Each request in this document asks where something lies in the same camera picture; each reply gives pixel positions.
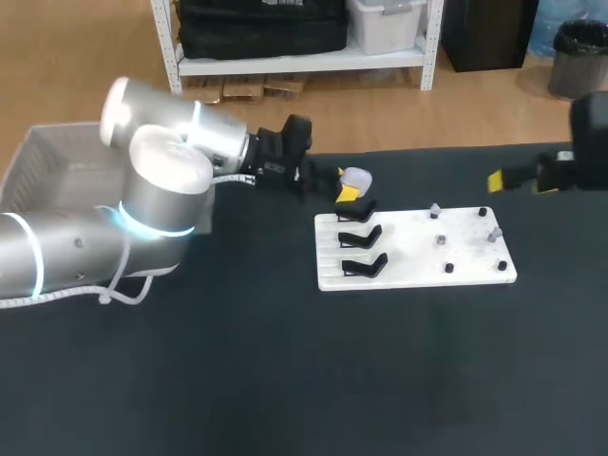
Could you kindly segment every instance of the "screw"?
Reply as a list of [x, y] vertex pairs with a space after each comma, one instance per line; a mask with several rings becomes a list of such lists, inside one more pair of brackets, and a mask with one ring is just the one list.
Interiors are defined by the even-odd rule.
[[501, 230], [498, 226], [492, 230], [492, 232], [487, 237], [489, 242], [496, 242], [499, 238], [503, 237], [503, 230]]

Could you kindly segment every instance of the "floor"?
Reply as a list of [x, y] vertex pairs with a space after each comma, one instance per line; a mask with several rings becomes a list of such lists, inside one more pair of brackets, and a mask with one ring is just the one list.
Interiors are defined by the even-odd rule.
[[[6, 0], [0, 9], [0, 125], [4, 169], [32, 124], [95, 121], [112, 81], [167, 87], [148, 0]], [[318, 153], [567, 140], [568, 103], [546, 94], [549, 68], [454, 73], [442, 56], [435, 88], [313, 82], [297, 100], [227, 104], [280, 128], [310, 116]]]

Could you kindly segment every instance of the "black holder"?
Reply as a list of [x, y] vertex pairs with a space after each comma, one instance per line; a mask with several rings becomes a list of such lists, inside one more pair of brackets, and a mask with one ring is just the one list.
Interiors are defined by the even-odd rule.
[[344, 260], [342, 261], [342, 271], [344, 271], [344, 276], [376, 278], [387, 264], [389, 264], [389, 256], [387, 254], [381, 254], [373, 264]]
[[344, 249], [366, 249], [369, 250], [382, 236], [382, 225], [376, 225], [367, 237], [354, 235], [352, 233], [338, 233], [340, 247]]
[[366, 223], [376, 211], [375, 199], [357, 199], [349, 202], [338, 202], [335, 205], [338, 221], [357, 221]]

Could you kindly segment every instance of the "white shelf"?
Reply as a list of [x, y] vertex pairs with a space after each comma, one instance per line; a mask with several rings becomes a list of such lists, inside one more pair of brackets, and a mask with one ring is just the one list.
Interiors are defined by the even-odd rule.
[[[179, 47], [177, 53], [182, 55]], [[365, 55], [354, 40], [351, 40], [345, 49], [324, 54], [228, 61], [183, 58], [178, 67], [180, 76], [212, 76], [421, 67], [424, 63], [425, 53], [418, 47], [390, 54]]]
[[358, 45], [351, 40], [345, 49], [325, 54], [229, 61], [189, 60], [184, 58], [181, 45], [175, 48], [172, 41], [174, 33], [171, 30], [170, 0], [150, 0], [150, 2], [159, 42], [161, 43], [167, 77], [171, 85], [171, 91], [176, 94], [181, 94], [181, 77], [183, 76], [297, 73], [399, 67], [421, 67], [420, 89], [432, 89], [444, 0], [428, 0], [427, 14], [423, 15], [426, 18], [426, 27], [423, 27], [426, 30], [426, 35], [418, 37], [416, 47], [413, 49], [390, 54], [365, 55]]

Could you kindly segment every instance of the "white basket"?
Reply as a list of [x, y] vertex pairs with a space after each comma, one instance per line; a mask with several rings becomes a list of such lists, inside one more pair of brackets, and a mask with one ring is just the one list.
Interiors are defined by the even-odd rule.
[[365, 54], [413, 48], [427, 0], [349, 0], [354, 38]]

